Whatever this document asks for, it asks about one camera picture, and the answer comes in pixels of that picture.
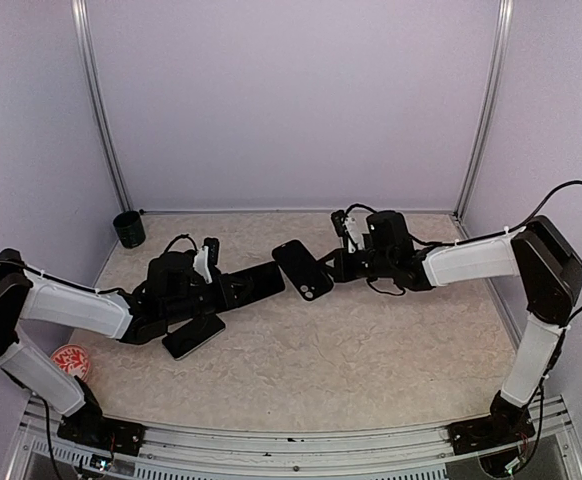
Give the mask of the black phone case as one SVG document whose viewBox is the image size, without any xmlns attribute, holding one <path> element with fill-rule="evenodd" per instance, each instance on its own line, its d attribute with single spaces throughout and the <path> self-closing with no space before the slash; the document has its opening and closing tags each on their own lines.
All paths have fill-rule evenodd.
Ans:
<svg viewBox="0 0 582 480">
<path fill-rule="evenodd" d="M 314 301 L 333 290 L 334 282 L 300 240 L 274 248 L 272 257 L 305 301 Z"/>
</svg>

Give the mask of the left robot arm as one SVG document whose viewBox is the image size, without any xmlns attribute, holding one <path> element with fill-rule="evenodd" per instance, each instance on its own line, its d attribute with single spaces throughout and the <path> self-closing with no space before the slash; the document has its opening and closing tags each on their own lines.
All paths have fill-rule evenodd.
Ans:
<svg viewBox="0 0 582 480">
<path fill-rule="evenodd" d="M 222 332 L 219 314 L 281 292 L 273 263 L 222 273 L 207 248 L 166 251 L 153 259 L 133 291 L 75 285 L 25 264 L 18 251 L 0 253 L 0 369 L 70 419 L 92 445 L 111 424 L 85 382 L 63 372 L 19 328 L 39 320 L 99 333 L 130 345 L 161 340 L 175 359 Z"/>
</svg>

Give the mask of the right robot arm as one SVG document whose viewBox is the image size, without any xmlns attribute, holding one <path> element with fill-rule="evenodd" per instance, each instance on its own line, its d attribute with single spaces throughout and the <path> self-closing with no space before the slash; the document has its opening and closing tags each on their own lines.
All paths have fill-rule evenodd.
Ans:
<svg viewBox="0 0 582 480">
<path fill-rule="evenodd" d="M 445 242 L 418 242 L 397 212 L 367 219 L 365 234 L 351 234 L 346 215 L 335 216 L 343 245 L 318 264 L 336 283 L 389 279 L 401 291 L 424 292 L 471 281 L 516 279 L 526 298 L 526 326 L 500 406 L 484 419 L 482 433 L 506 442 L 522 424 L 516 408 L 526 406 L 560 355 L 582 290 L 582 259 L 544 215 L 518 227 Z"/>
</svg>

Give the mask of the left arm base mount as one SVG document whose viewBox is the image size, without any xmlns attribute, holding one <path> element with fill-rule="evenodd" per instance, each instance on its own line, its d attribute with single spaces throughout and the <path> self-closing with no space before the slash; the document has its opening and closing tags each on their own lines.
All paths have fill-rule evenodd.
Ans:
<svg viewBox="0 0 582 480">
<path fill-rule="evenodd" d="M 105 416 L 90 391 L 85 392 L 84 400 L 85 404 L 76 413 L 62 417 L 58 437 L 112 454 L 137 457 L 146 427 Z"/>
</svg>

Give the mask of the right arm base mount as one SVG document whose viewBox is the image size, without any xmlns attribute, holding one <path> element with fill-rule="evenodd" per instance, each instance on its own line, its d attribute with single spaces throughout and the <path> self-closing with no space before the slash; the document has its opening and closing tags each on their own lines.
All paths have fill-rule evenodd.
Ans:
<svg viewBox="0 0 582 480">
<path fill-rule="evenodd" d="M 487 450 L 535 435 L 528 404 L 516 406 L 505 400 L 500 391 L 493 398 L 488 415 L 456 421 L 446 429 L 455 455 Z"/>
</svg>

